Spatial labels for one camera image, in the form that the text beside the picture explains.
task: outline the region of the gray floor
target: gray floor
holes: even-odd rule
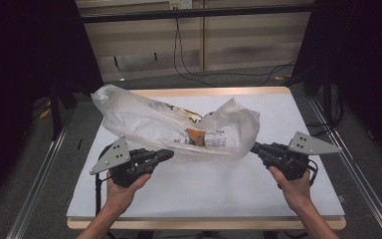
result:
[[[237,69],[234,73],[267,73],[271,68]],[[279,75],[288,75],[291,69]],[[248,76],[210,76],[199,78],[217,87],[249,87],[259,85],[265,78]],[[267,86],[276,86],[280,81],[270,80]],[[114,82],[125,89],[157,88],[198,88],[207,85],[185,80],[178,75]],[[318,121],[301,85],[290,88],[305,122]],[[63,110],[64,116],[72,114],[64,143],[50,171],[46,186],[40,193],[36,209],[24,233],[24,238],[73,238],[80,231],[67,227],[66,212],[74,192],[78,176],[83,168],[89,149],[93,143],[101,115],[88,98],[78,95],[79,106]],[[369,138],[368,128],[351,110],[345,106],[345,117],[338,127],[357,164],[362,169],[371,186],[382,200],[382,145]],[[311,133],[319,128],[309,128]],[[48,152],[52,137],[50,116],[34,119],[26,134],[24,150],[4,185],[0,188],[0,238],[5,238],[29,193],[37,172]],[[328,140],[327,135],[320,136]],[[347,226],[339,231],[343,238],[382,238],[382,228],[360,194],[357,186],[338,156],[323,156],[323,163],[338,195],[344,195],[342,202],[346,213]],[[133,235],[121,231],[119,235]]]

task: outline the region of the plastic bag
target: plastic bag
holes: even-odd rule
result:
[[[104,116],[102,125],[124,134],[130,147],[167,148],[175,158],[242,158],[260,129],[260,114],[234,98],[204,117],[112,85],[97,90],[92,99]]]

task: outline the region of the metal bracket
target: metal bracket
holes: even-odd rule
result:
[[[101,159],[90,170],[90,175],[108,170],[112,167],[126,163],[130,160],[128,144],[126,143],[125,135],[114,142]]]
[[[307,155],[319,155],[326,153],[342,152],[342,148],[318,138],[297,131],[288,146],[290,151],[300,152]]]

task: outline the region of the black cable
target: black cable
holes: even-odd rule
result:
[[[342,122],[343,116],[344,116],[344,98],[341,91],[337,91],[337,98],[335,101],[335,112],[334,112],[334,119],[332,119],[331,122],[310,122],[307,123],[306,126],[323,126],[326,127],[326,129],[319,131],[317,133],[314,133],[312,136],[319,136],[324,133],[330,132]]]
[[[200,80],[196,80],[196,79],[192,79],[192,78],[187,78],[185,76],[183,76],[181,73],[179,73],[177,67],[176,67],[176,42],[179,38],[179,47],[180,47],[180,53],[181,53],[181,61],[182,61],[182,65],[184,66],[184,69],[185,71],[192,75],[192,76],[195,76],[195,77],[208,77],[208,76],[249,76],[249,77],[263,77],[263,76],[268,76],[268,78],[263,81],[261,84],[257,85],[257,87],[259,86],[262,86],[264,85],[266,82],[269,81],[270,77],[272,76],[272,74],[274,73],[277,73],[283,69],[285,69],[286,67],[290,67],[290,66],[294,66],[294,60],[287,63],[287,64],[284,64],[284,65],[280,65],[280,66],[277,66],[277,67],[274,67],[269,73],[264,73],[264,74],[248,74],[248,73],[208,73],[208,74],[195,74],[195,73],[192,73],[188,70],[187,66],[185,65],[185,62],[184,62],[184,55],[183,55],[183,48],[182,48],[182,38],[181,38],[181,31],[179,29],[179,22],[178,22],[178,19],[176,19],[176,34],[175,34],[175,50],[174,50],[174,54],[173,54],[173,65],[174,65],[174,68],[175,68],[175,71],[184,79],[187,79],[187,80],[191,80],[191,81],[196,81],[196,82],[199,82],[199,83],[203,83],[205,85],[208,85],[210,87],[216,87],[216,86],[213,86],[209,83],[206,83],[206,82],[203,82],[203,81],[200,81]]]
[[[301,233],[301,234],[299,234],[299,235],[295,235],[295,236],[290,235],[290,234],[288,234],[288,233],[285,232],[285,231],[284,231],[284,234],[285,234],[288,238],[292,238],[292,239],[302,239],[302,238],[305,238],[305,237],[308,236],[308,233],[306,233],[306,232],[303,232],[303,233]]]
[[[313,185],[314,184],[314,181],[315,181],[315,178],[317,177],[317,173],[318,173],[318,165],[317,163],[315,163],[313,160],[309,159],[310,162],[314,163],[315,167],[309,165],[307,168],[309,170],[312,171],[312,177],[311,179],[309,180],[309,185]]]
[[[216,86],[212,85],[212,84],[209,84],[209,83],[206,83],[206,82],[203,82],[203,81],[200,81],[200,80],[197,80],[197,79],[192,79],[192,78],[187,78],[185,77],[184,75],[182,75],[178,69],[176,68],[176,42],[178,40],[178,35],[179,35],[179,42],[181,44],[181,35],[180,35],[180,32],[179,32],[179,25],[178,25],[178,19],[176,19],[176,34],[175,34],[175,48],[174,48],[174,51],[173,51],[173,67],[175,68],[175,71],[178,73],[179,76],[181,76],[182,78],[186,79],[186,80],[189,80],[189,81],[194,81],[194,82],[199,82],[199,83],[202,83],[204,85],[207,85],[209,87],[213,87],[213,88],[216,88]]]

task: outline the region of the wire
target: wire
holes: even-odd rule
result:
[[[302,238],[305,238],[305,237],[308,236],[308,233],[306,233],[306,232],[303,232],[303,233],[301,233],[301,234],[299,234],[299,235],[295,235],[295,236],[290,235],[289,233],[287,233],[287,232],[285,232],[285,231],[284,231],[284,234],[285,234],[288,238],[292,238],[292,239],[302,239]]]
[[[185,62],[184,62],[184,55],[183,55],[183,48],[182,48],[182,38],[181,38],[181,31],[179,29],[179,21],[178,19],[176,19],[176,34],[175,34],[175,49],[174,49],[174,53],[173,53],[173,66],[175,68],[175,71],[179,74],[179,76],[181,76],[182,78],[184,79],[187,79],[187,80],[191,80],[191,81],[196,81],[196,82],[199,82],[199,83],[203,83],[205,85],[208,85],[210,87],[216,87],[212,84],[209,84],[209,83],[206,83],[206,82],[203,82],[203,81],[200,81],[200,80],[197,80],[197,79],[192,79],[192,78],[187,78],[185,76],[183,76],[177,69],[176,67],[176,49],[177,49],[177,40],[179,38],[179,48],[180,48],[180,55],[181,55],[181,61],[182,61],[182,65],[184,66],[184,69],[185,71],[194,76],[194,77],[209,77],[209,76],[249,76],[249,77],[263,77],[263,76],[268,76],[268,78],[266,80],[264,80],[261,84],[258,84],[257,87],[259,86],[262,86],[264,85],[266,82],[269,81],[270,77],[272,76],[272,74],[274,73],[277,73],[279,71],[282,71],[283,69],[285,69],[286,67],[290,67],[290,66],[294,66],[294,62],[295,60],[287,63],[287,64],[284,64],[284,65],[280,65],[280,66],[277,66],[277,67],[274,67],[269,73],[264,73],[264,74],[248,74],[248,73],[208,73],[208,74],[195,74],[195,73],[192,73],[188,70],[187,66],[185,65]]]
[[[306,126],[325,126],[327,127],[325,130],[319,131],[317,133],[314,133],[312,136],[320,136],[324,133],[331,132],[332,130],[336,129],[337,126],[342,122],[343,116],[344,116],[344,98],[341,91],[337,91],[337,98],[335,101],[335,112],[334,112],[334,119],[332,119],[332,122],[310,122],[307,123]]]
[[[182,78],[186,79],[186,80],[190,80],[190,81],[194,81],[194,82],[199,82],[199,83],[202,83],[204,85],[207,85],[209,87],[213,87],[213,88],[216,88],[216,86],[210,84],[210,83],[206,83],[206,82],[203,82],[203,81],[200,81],[200,80],[197,80],[197,79],[192,79],[192,78],[187,78],[185,77],[184,75],[182,75],[177,67],[176,67],[176,42],[178,40],[178,36],[179,36],[179,43],[180,43],[180,48],[181,48],[181,57],[182,57],[182,63],[184,64],[184,61],[183,61],[183,55],[182,55],[182,41],[181,41],[181,33],[179,32],[179,25],[178,25],[178,19],[176,19],[176,34],[175,34],[175,48],[174,48],[174,51],[173,51],[173,67],[175,68],[175,71],[179,74],[179,76],[181,76]]]

